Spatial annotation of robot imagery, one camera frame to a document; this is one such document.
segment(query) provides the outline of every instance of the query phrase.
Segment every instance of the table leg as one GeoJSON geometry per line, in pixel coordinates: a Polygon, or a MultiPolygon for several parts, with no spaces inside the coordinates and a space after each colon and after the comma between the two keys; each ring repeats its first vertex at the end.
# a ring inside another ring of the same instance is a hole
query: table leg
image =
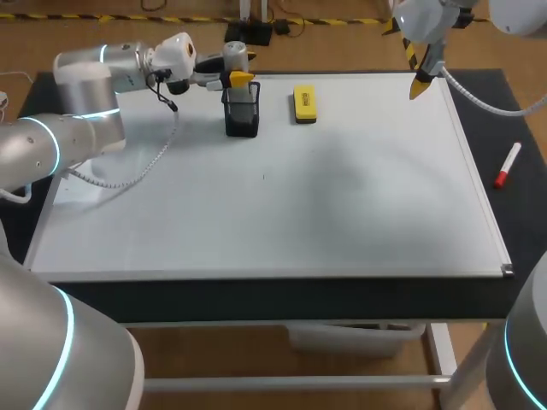
{"type": "Polygon", "coordinates": [[[239,19],[247,21],[250,18],[250,0],[239,0],[239,19]]]}
{"type": "Polygon", "coordinates": [[[292,376],[272,378],[147,378],[144,391],[291,391],[442,389],[444,376],[292,376]]]}
{"type": "Polygon", "coordinates": [[[441,389],[439,400],[443,410],[461,410],[469,396],[479,387],[485,378],[486,357],[501,329],[499,324],[488,325],[457,367],[450,383],[441,389]]]}
{"type": "Polygon", "coordinates": [[[261,18],[262,22],[268,22],[268,0],[262,0],[261,5],[261,18]]]}

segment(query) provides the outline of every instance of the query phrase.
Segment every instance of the marker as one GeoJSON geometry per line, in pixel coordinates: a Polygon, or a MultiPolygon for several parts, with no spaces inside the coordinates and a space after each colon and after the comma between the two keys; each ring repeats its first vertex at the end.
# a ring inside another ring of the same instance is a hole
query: marker
{"type": "Polygon", "coordinates": [[[494,182],[494,188],[502,188],[503,184],[505,184],[505,179],[507,178],[509,169],[511,169],[513,162],[515,162],[515,158],[519,154],[521,146],[521,143],[513,144],[513,148],[511,148],[505,162],[503,163],[502,170],[497,175],[496,181],[494,182]]]}

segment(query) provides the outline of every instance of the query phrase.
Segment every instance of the white robotic arm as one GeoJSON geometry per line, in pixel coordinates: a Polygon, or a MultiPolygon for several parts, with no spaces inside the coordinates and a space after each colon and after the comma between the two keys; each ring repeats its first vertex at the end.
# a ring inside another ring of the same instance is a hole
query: white robotic arm
{"type": "MultiPolygon", "coordinates": [[[[39,114],[0,125],[1,196],[27,201],[29,196],[18,198],[9,191],[123,149],[125,134],[115,94],[149,88],[176,112],[176,104],[161,94],[161,82],[173,95],[186,92],[191,84],[212,91],[245,85],[254,78],[245,72],[252,56],[244,44],[227,44],[221,54],[200,57],[185,32],[155,48],[134,43],[61,53],[53,73],[68,114],[39,114]]],[[[139,180],[105,187],[126,187],[139,180]]]]}
{"type": "MultiPolygon", "coordinates": [[[[521,111],[492,107],[468,92],[444,67],[446,33],[457,23],[460,13],[470,10],[477,0],[404,0],[393,10],[394,19],[406,39],[428,44],[416,72],[410,99],[418,97],[440,73],[471,102],[503,116],[527,115],[547,103],[547,96],[521,111]]],[[[507,34],[547,37],[547,0],[490,0],[492,23],[507,34]]]]}

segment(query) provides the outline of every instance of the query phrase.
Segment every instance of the robot cable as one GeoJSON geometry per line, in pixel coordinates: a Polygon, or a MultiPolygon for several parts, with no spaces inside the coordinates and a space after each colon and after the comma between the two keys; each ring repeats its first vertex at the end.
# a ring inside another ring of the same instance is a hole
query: robot cable
{"type": "Polygon", "coordinates": [[[452,85],[454,88],[456,88],[457,91],[461,92],[461,94],[463,94],[463,96],[466,97],[469,101],[471,101],[472,103],[474,103],[478,107],[481,107],[482,109],[485,109],[486,111],[489,111],[493,114],[501,115],[501,116],[504,116],[504,117],[522,117],[524,115],[529,115],[529,114],[537,111],[538,109],[540,109],[541,107],[543,107],[547,103],[547,95],[545,95],[541,100],[537,101],[536,103],[534,103],[530,107],[525,108],[525,109],[521,109],[521,110],[518,110],[518,111],[507,111],[505,109],[492,107],[491,105],[487,104],[486,102],[483,102],[483,101],[479,100],[476,96],[474,96],[469,91],[467,91],[465,89],[465,87],[463,87],[463,85],[458,83],[457,80],[454,77],[452,77],[452,75],[448,72],[446,67],[443,67],[441,69],[441,73],[446,78],[446,81],[450,85],[452,85]]]}
{"type": "Polygon", "coordinates": [[[88,184],[95,185],[100,188],[107,188],[111,190],[129,188],[130,186],[133,186],[137,184],[138,182],[142,181],[143,178],[152,170],[154,165],[163,157],[163,155],[167,152],[167,150],[171,146],[171,143],[175,140],[178,130],[179,130],[179,113],[178,111],[174,111],[173,130],[171,131],[171,134],[169,135],[167,142],[165,143],[165,145],[163,145],[163,148],[156,155],[156,157],[152,161],[150,161],[150,163],[144,168],[144,170],[135,179],[131,179],[126,182],[111,183],[111,182],[104,182],[99,179],[94,179],[93,177],[84,175],[83,173],[76,171],[76,169],[68,169],[68,173],[70,173],[76,178],[82,179],[88,184]]]}

